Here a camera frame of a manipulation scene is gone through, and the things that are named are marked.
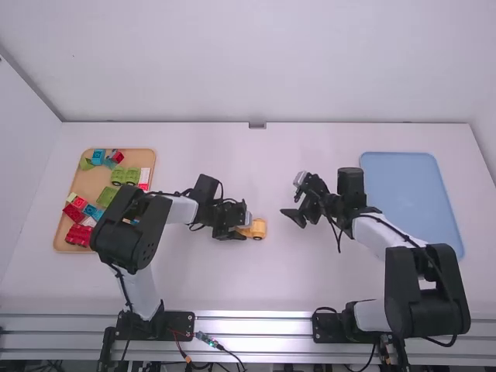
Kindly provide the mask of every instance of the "green toy block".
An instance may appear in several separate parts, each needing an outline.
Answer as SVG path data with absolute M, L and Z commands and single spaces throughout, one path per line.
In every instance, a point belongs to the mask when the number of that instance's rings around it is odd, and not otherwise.
M 126 183 L 131 184 L 132 186 L 136 186 L 140 179 L 139 176 L 140 172 L 141 170 L 139 168 L 135 168 L 135 167 L 128 168 L 126 172 Z
M 91 163 L 91 159 L 88 159 L 87 157 L 81 157 L 81 160 L 79 160 L 79 166 L 83 171 L 86 171 L 88 169 L 92 169 L 95 166 Z
M 115 197 L 115 194 L 117 194 L 117 190 L 115 190 L 114 188 L 105 187 L 100 196 L 98 196 L 98 199 L 96 199 L 96 202 L 102 207 L 108 208 L 111 201 Z
M 110 182 L 114 186 L 120 186 L 126 180 L 126 169 L 124 167 L 120 167 L 119 165 L 114 168 L 112 174 L 110 176 Z

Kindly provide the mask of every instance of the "wooden tray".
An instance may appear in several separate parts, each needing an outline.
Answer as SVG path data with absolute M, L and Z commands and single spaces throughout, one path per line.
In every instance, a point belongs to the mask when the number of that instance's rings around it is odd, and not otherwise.
M 87 149 L 82 153 L 82 156 L 91 158 L 94 149 Z M 106 153 L 110 153 L 112 149 L 106 149 Z M 124 160 L 120 165 L 123 167 L 138 167 L 138 168 L 149 168 L 150 169 L 150 179 L 148 181 L 151 189 L 153 169 L 155 168 L 155 152 L 151 149 L 119 149 L 124 155 Z M 71 189 L 67 195 L 61 195 L 61 198 L 66 198 L 71 192 L 75 192 L 90 204 L 93 204 L 99 208 L 100 205 L 96 204 L 96 199 L 102 193 L 105 186 L 110 188 L 117 188 L 110 183 L 111 170 L 106 166 L 101 165 L 94 167 L 90 170 L 82 170 L 79 167 L 79 160 L 77 159 L 77 168 L 72 181 Z M 78 245 L 72 245 L 65 242 L 65 236 L 67 232 L 73 225 L 74 221 L 70 219 L 65 213 L 60 211 L 61 217 L 59 225 L 57 227 L 57 232 L 53 238 L 53 248 L 57 252 L 62 253 L 91 253 L 93 252 L 89 247 L 84 248 Z

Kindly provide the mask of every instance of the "toy block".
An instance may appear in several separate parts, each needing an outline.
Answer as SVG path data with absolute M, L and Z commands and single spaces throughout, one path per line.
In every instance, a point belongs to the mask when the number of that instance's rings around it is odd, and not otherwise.
M 108 169 L 110 169 L 111 171 L 114 170 L 114 168 L 117 166 L 116 163 L 114 163 L 112 161 L 112 159 L 110 159 L 109 157 L 106 157 L 104 160 L 103 160 L 103 165 L 105 165 Z
M 83 226 L 95 227 L 96 221 L 93 217 L 87 217 L 83 222 L 81 222 Z
M 91 204 L 86 204 L 86 206 L 84 207 L 83 209 L 83 213 L 85 215 L 89 215 L 89 216 L 92 216 L 93 213 L 96 212 L 96 207 L 94 205 L 91 205 Z
M 93 156 L 91 157 L 91 163 L 93 165 L 102 165 L 105 159 L 105 149 L 96 149 L 93 151 Z
M 82 157 L 81 160 L 79 160 L 79 167 L 83 170 L 89 170 L 95 167 L 93 163 L 91 162 L 91 159 L 88 159 L 87 157 Z
M 71 204 L 82 211 L 87 203 L 88 202 L 85 201 L 81 196 L 77 196 L 76 198 L 74 198 Z
M 117 151 L 113 156 L 110 157 L 112 161 L 115 161 L 117 164 L 119 164 L 121 161 L 124 160 L 124 155 L 120 151 Z
M 105 187 L 100 196 L 98 196 L 98 199 L 96 199 L 96 202 L 102 207 L 108 208 L 112 202 L 112 199 L 115 197 L 115 194 L 117 194 L 117 190 L 114 188 Z
M 65 236 L 65 241 L 69 244 L 77 244 L 79 246 L 89 246 L 91 231 L 93 230 L 90 226 L 73 224 L 72 227 L 67 232 Z
M 131 167 L 128 168 L 126 172 L 126 183 L 135 186 L 138 184 L 140 179 L 141 170 L 139 168 Z
M 67 204 L 64 209 L 62 209 L 66 215 L 68 215 L 74 222 L 81 222 L 84 217 L 86 217 L 83 212 L 74 207 L 72 204 Z
M 120 186 L 126 181 L 126 169 L 121 166 L 115 167 L 110 175 L 110 183 L 114 186 Z
M 147 184 L 150 179 L 150 169 L 149 168 L 141 168 L 139 173 L 139 184 Z
M 103 216 L 103 211 L 101 209 L 96 209 L 96 211 L 93 212 L 93 219 L 95 219 L 97 222 L 100 221 L 100 218 Z
M 76 194 L 75 192 L 71 192 L 69 194 L 69 196 L 67 196 L 67 199 L 65 199 L 65 201 L 67 203 L 72 203 L 72 201 L 78 196 L 78 194 Z

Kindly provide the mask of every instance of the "table surface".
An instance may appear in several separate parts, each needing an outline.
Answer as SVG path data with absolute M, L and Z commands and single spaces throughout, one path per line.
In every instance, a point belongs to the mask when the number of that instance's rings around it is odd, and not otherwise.
M 365 151 L 422 151 L 436 157 L 456 216 L 470 309 L 496 312 L 496 189 L 470 127 L 410 123 L 268 123 L 265 130 L 247 123 L 65 124 L 1 282 L 3 305 L 83 302 L 91 311 L 121 301 L 96 254 L 57 253 L 51 243 L 81 152 L 131 146 L 156 151 L 154 190 L 182 191 L 209 174 L 226 197 L 245 198 L 267 220 L 261 242 L 219 242 L 208 228 L 167 226 L 152 263 L 166 308 L 311 311 L 382 297 L 384 263 L 365 246 L 345 238 L 339 255 L 327 223 L 299 229 L 279 209 L 295 206 L 300 170 L 319 173 L 333 190 L 337 169 L 358 166 Z

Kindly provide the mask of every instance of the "red toy block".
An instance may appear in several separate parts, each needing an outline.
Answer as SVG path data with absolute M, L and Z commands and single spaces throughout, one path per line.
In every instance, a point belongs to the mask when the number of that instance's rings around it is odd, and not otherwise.
M 69 232 L 65 236 L 65 241 L 69 244 L 77 244 L 79 246 L 89 246 L 90 236 L 93 228 L 90 226 L 82 226 L 77 223 L 73 224 Z
M 88 202 L 85 201 L 81 196 L 77 196 L 73 201 L 72 205 L 79 210 L 83 210 Z
M 72 204 L 67 204 L 64 209 L 62 209 L 66 215 L 68 215 L 74 222 L 81 222 L 86 216 L 79 209 L 74 207 Z
M 122 155 L 120 151 L 117 151 L 111 159 L 114 163 L 119 164 L 121 161 L 124 160 L 124 155 Z

